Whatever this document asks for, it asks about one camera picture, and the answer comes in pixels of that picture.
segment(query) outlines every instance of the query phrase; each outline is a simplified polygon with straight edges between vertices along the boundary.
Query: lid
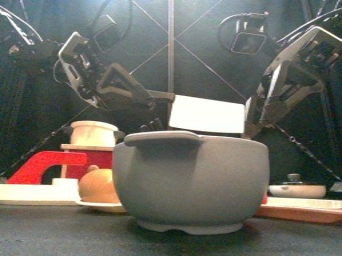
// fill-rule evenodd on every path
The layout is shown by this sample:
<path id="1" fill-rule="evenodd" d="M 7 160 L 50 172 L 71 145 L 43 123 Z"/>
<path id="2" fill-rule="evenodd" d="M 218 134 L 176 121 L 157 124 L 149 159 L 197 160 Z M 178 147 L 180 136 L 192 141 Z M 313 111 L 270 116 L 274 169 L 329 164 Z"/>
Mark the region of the lid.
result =
<path id="1" fill-rule="evenodd" d="M 71 123 L 71 127 L 78 127 L 78 126 L 94 126 L 94 127 L 102 127 L 106 129 L 110 129 L 113 131 L 118 131 L 118 127 L 110 123 L 99 122 L 99 121 L 77 121 Z"/>
<path id="2" fill-rule="evenodd" d="M 274 185 L 324 185 L 319 182 L 308 182 L 301 180 L 301 174 L 290 173 L 288 174 L 288 181 L 277 182 Z"/>

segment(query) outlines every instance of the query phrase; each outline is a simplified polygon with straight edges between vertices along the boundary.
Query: metal rod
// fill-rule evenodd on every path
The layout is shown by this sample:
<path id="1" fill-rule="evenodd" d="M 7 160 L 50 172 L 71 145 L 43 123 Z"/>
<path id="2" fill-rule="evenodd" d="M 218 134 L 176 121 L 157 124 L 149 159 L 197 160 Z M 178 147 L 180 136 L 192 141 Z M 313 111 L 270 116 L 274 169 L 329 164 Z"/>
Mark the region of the metal rod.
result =
<path id="1" fill-rule="evenodd" d="M 169 85 L 168 91 L 174 92 L 174 73 L 176 73 L 176 2 L 169 0 Z"/>

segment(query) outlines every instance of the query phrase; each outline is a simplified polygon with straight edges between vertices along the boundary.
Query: black table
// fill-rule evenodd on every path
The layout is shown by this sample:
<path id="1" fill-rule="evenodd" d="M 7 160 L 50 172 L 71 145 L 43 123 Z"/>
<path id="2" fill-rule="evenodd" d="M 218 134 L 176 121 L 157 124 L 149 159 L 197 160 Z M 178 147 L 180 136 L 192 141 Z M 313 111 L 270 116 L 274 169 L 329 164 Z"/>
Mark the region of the black table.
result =
<path id="1" fill-rule="evenodd" d="M 0 255 L 342 255 L 342 225 L 252 218 L 236 233 L 141 228 L 83 206 L 0 205 Z"/>

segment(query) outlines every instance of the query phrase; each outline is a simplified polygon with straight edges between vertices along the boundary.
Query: red object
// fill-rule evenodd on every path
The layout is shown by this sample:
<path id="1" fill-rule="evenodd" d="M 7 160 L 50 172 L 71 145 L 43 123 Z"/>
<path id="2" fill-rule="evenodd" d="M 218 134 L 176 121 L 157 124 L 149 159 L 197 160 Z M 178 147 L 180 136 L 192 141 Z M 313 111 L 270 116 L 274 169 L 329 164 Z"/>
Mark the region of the red object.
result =
<path id="1" fill-rule="evenodd" d="M 264 196 L 262 204 L 268 204 L 268 194 L 265 194 L 265 196 Z"/>
<path id="2" fill-rule="evenodd" d="M 66 178 L 79 179 L 87 173 L 90 165 L 97 165 L 101 169 L 113 169 L 113 151 L 101 150 L 73 150 L 73 152 L 86 153 L 89 160 L 83 166 L 69 166 Z"/>
<path id="3" fill-rule="evenodd" d="M 42 151 L 35 154 L 9 179 L 9 184 L 41 184 L 46 170 L 54 165 L 85 165 L 87 154 Z"/>

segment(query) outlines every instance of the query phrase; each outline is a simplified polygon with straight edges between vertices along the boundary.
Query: dark background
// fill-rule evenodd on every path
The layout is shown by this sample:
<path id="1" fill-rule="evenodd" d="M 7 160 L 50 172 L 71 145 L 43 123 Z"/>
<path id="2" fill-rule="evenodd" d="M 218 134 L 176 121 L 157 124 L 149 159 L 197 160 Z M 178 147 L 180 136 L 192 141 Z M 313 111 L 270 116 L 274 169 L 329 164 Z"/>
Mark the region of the dark background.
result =
<path id="1" fill-rule="evenodd" d="M 303 1 L 176 0 L 174 2 L 174 92 L 245 104 L 248 98 L 256 94 L 261 77 L 273 58 L 264 53 L 245 56 L 224 50 L 217 37 L 220 23 L 234 14 L 268 11 L 269 34 L 280 39 L 307 22 Z M 30 0 L 22 3 L 29 22 L 42 37 L 63 43 L 74 31 L 87 35 L 87 26 L 103 1 Z M 311 3 L 316 14 L 321 1 L 316 0 Z M 331 1 L 328 11 L 333 9 L 335 4 L 336 1 Z M 19 0 L 0 0 L 0 5 L 25 18 Z M 148 89 L 168 91 L 169 1 L 136 0 L 133 11 L 134 20 L 129 36 L 109 53 L 99 57 L 106 63 L 121 63 Z M 129 1 L 114 0 L 105 13 L 114 18 L 123 32 L 129 26 Z M 5 176 L 10 177 L 19 169 L 27 160 L 23 155 L 30 150 L 34 149 L 27 157 L 37 151 L 61 150 L 61 144 L 69 143 L 69 135 L 63 132 L 57 134 L 53 132 L 71 121 L 105 121 L 115 124 L 126 134 L 138 132 L 141 125 L 156 117 L 160 117 L 168 125 L 166 106 L 161 106 L 154 114 L 137 114 L 129 110 L 109 112 L 97 109 L 79 99 L 66 84 L 54 80 L 51 73 L 41 76 L 26 74 L 11 63 L 7 53 L 9 48 L 0 45 L 0 172 Z M 333 91 L 337 102 L 336 114 L 341 122 L 339 75 L 336 71 Z M 280 125 L 341 176 L 342 165 L 336 160 L 329 145 L 320 95 L 312 95 Z M 303 174 L 305 180 L 333 184 L 336 180 L 332 175 L 278 129 L 264 130 L 256 140 L 264 142 L 270 149 L 270 182 L 284 181 L 286 174 L 297 172 Z M 57 168 L 50 170 L 45 182 L 59 175 L 59 170 Z"/>

